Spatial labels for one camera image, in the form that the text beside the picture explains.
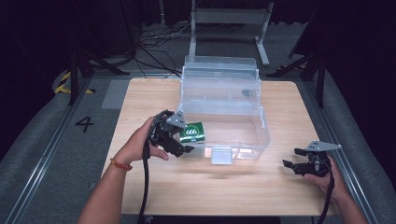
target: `red string bracelet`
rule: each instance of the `red string bracelet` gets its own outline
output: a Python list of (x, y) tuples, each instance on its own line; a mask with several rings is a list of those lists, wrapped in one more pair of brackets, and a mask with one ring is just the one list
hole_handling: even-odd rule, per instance
[(121, 164), (121, 163), (117, 162), (116, 160), (114, 160), (113, 158), (111, 158), (110, 160), (111, 160), (111, 163), (113, 165), (115, 165), (117, 168), (121, 168), (121, 169), (126, 170), (126, 171), (132, 170), (132, 166), (131, 165)]

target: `transparent plastic box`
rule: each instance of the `transparent plastic box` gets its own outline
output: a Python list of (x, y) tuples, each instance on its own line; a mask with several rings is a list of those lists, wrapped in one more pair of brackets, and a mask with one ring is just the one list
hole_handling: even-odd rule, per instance
[(203, 123), (205, 142), (186, 144), (195, 150), (183, 156), (257, 160), (270, 143), (261, 86), (254, 59), (187, 56), (178, 110), (187, 123)]

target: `person's right hand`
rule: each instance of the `person's right hand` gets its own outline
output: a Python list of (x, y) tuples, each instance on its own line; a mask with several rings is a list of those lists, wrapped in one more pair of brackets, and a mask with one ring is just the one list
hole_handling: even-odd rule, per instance
[[(349, 193), (344, 184), (344, 178), (342, 177), (340, 170), (330, 156), (329, 159), (332, 164), (332, 175), (334, 177), (334, 189), (332, 190), (332, 197), (330, 200), (334, 203), (340, 203), (343, 198), (345, 199), (346, 196), (349, 197)], [(318, 186), (325, 194), (327, 193), (327, 188), (330, 183), (330, 173), (323, 177), (306, 174), (304, 175), (304, 179)]]

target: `yellow and black hazard tape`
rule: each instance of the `yellow and black hazard tape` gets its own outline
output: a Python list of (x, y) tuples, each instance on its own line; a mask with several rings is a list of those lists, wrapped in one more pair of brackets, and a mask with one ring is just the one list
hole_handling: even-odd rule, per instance
[[(62, 93), (69, 93), (70, 94), (72, 92), (71, 90), (64, 88), (64, 84), (66, 83), (67, 79), (70, 78), (70, 75), (71, 75), (70, 71), (68, 71), (68, 72), (66, 72), (64, 74), (64, 76), (61, 79), (61, 82), (59, 83), (58, 87), (55, 89), (55, 93), (62, 92)], [(95, 89), (87, 89), (85, 91), (85, 93), (94, 94), (94, 93), (96, 93), (96, 90)]]

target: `person's left hand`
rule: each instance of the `person's left hand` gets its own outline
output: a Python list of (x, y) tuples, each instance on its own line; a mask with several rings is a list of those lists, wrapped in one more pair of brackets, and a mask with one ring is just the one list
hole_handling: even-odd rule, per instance
[[(146, 138), (149, 135), (149, 129), (152, 125), (154, 117), (150, 117), (146, 122), (138, 128), (132, 136), (128, 139), (125, 145), (117, 152), (114, 160), (124, 164), (129, 165), (132, 161), (140, 161), (143, 156), (143, 146), (145, 145)], [(168, 154), (149, 144), (149, 152), (153, 157), (161, 158), (165, 161), (169, 160)]]

